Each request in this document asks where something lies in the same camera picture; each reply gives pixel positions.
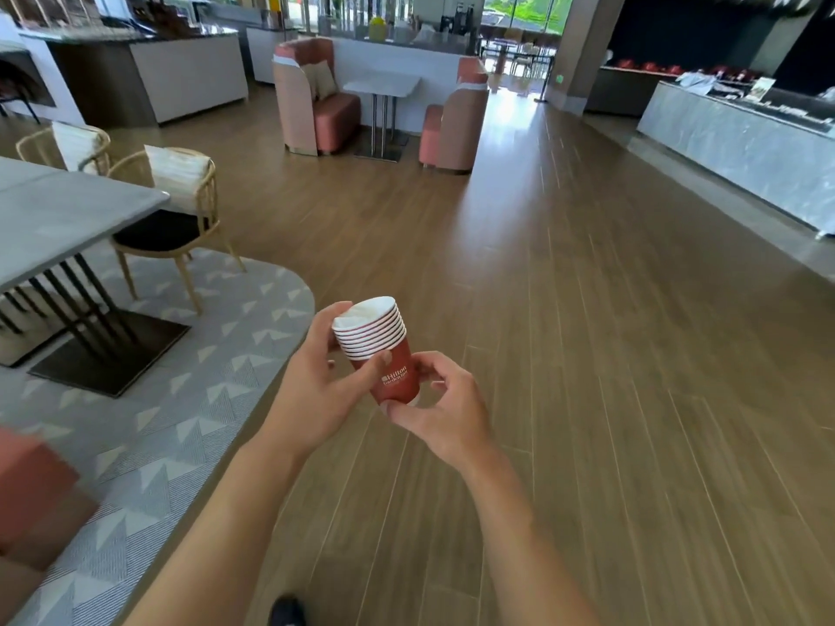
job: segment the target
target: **forearm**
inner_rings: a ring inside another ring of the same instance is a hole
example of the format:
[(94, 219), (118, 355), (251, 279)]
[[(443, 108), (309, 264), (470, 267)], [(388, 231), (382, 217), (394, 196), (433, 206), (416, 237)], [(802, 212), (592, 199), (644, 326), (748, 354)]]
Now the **forearm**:
[(491, 447), (464, 473), (484, 535), (505, 626), (599, 626), (504, 452)]
[(245, 443), (126, 626), (242, 623), (281, 503), (302, 464), (261, 433)]

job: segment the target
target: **person's right hand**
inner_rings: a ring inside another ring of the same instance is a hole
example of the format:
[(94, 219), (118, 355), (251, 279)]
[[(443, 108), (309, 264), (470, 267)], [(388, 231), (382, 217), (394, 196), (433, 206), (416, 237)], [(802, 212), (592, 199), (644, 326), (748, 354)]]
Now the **person's right hand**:
[(490, 415), (469, 371), (437, 351), (412, 355), (421, 380), (444, 392), (435, 406), (383, 402), (391, 421), (426, 442), (444, 462), (465, 474), (495, 448)]

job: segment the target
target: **paper cup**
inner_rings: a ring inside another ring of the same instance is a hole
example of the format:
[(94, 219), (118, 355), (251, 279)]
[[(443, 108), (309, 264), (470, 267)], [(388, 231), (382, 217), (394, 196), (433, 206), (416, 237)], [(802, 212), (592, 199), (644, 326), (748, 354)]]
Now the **paper cup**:
[(379, 345), (384, 344), (387, 341), (396, 339), (398, 336), (401, 336), (405, 332), (406, 327), (403, 326), (402, 323), (400, 323), (399, 325), (391, 326), (384, 333), (374, 336), (374, 338), (369, 338), (368, 340), (363, 340), (362, 342), (357, 342), (352, 345), (339, 343), (339, 347), (341, 347), (341, 349), (346, 353), (356, 353), (358, 351), (368, 350), (373, 347), (377, 347), (377, 349), (379, 350)]
[(357, 334), (384, 320), (392, 311), (397, 311), (397, 303), (391, 296), (364, 300), (337, 316), (333, 320), (333, 331), (343, 336)]
[(390, 330), (392, 326), (402, 325), (402, 322), (403, 319), (400, 316), (400, 312), (393, 312), (391, 315), (388, 315), (386, 318), (378, 323), (375, 323), (374, 326), (369, 327), (365, 331), (357, 332), (349, 336), (338, 331), (333, 333), (337, 336), (337, 340), (340, 345), (353, 346), (371, 338), (376, 338), (377, 334)]
[(398, 346), (404, 339), (406, 338), (406, 331), (403, 330), (400, 334), (394, 338), (392, 337), (390, 340), (385, 340), (379, 343), (374, 347), (368, 347), (367, 349), (361, 351), (345, 351), (342, 350), (342, 353), (345, 354), (345, 357), (349, 360), (367, 360), (378, 351), (385, 351), (386, 349), (394, 349)]
[[(370, 355), (363, 359), (349, 357), (354, 369), (368, 362)], [(391, 348), (391, 363), (386, 367), (380, 381), (371, 388), (371, 396), (378, 404), (395, 400), (404, 404), (417, 404), (420, 397), (420, 376), (412, 361), (412, 351), (405, 336)]]

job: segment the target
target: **person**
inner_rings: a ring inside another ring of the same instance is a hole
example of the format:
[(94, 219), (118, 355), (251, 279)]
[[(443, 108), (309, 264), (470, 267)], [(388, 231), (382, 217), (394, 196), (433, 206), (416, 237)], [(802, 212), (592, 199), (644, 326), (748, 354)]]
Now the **person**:
[[(320, 311), (290, 358), (269, 413), (218, 482), (203, 511), (136, 604), (126, 626), (231, 626), (243, 623), (281, 503), (308, 456), (337, 432), (380, 379), (381, 352), (341, 379), (330, 376), (331, 323), (351, 306)], [(467, 484), (478, 510), (490, 575), (506, 626), (599, 626), (506, 455), (493, 439), (473, 377), (438, 352), (414, 355), (422, 380), (441, 392), (416, 408), (384, 402), (391, 421), (420, 437)], [(280, 598), (271, 626), (304, 626), (295, 598)]]

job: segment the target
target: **black shoe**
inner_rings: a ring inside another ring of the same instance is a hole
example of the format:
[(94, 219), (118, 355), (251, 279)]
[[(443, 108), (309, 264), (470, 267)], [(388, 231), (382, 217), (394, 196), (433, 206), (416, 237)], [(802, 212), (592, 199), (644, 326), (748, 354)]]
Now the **black shoe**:
[(305, 610), (295, 595), (282, 595), (272, 605), (269, 626), (307, 626)]

